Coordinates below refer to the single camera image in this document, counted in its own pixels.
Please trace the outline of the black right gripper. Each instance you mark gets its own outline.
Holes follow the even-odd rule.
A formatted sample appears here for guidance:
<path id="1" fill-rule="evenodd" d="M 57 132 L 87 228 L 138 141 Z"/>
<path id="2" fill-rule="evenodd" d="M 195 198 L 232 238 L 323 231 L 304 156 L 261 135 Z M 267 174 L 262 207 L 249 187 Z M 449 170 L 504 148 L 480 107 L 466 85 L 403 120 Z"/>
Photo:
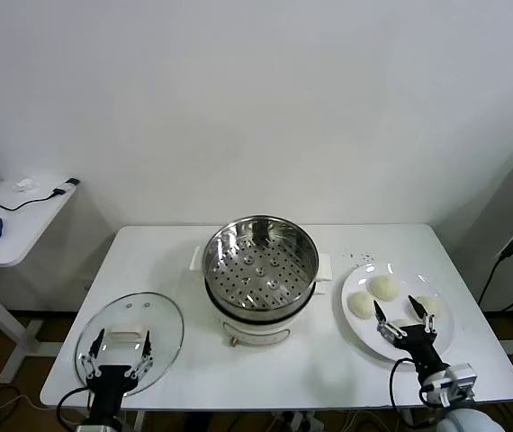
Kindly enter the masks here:
<path id="1" fill-rule="evenodd" d="M 407 351 L 418 374 L 435 374 L 444 370 L 444 362 L 434 348 L 437 337 L 436 315 L 427 308 L 424 297 L 408 296 L 411 316 L 420 324 L 397 327 L 386 319 L 377 301 L 373 301 L 377 331 L 388 342 Z"/>

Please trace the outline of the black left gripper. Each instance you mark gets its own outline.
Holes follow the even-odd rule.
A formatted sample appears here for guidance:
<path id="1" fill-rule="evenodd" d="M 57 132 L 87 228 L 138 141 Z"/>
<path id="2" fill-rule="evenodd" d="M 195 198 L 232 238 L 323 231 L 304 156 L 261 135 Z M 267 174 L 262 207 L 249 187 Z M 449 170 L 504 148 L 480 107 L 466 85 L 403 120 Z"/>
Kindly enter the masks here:
<path id="1" fill-rule="evenodd" d="M 104 339 L 104 329 L 91 343 L 88 353 L 79 359 L 85 371 L 89 390 L 94 394 L 91 417 L 114 417 L 121 409 L 122 399 L 131 391 L 131 380 L 140 381 L 154 364 L 150 332 L 143 343 L 140 360 L 130 365 L 109 364 L 99 368 L 97 357 Z"/>

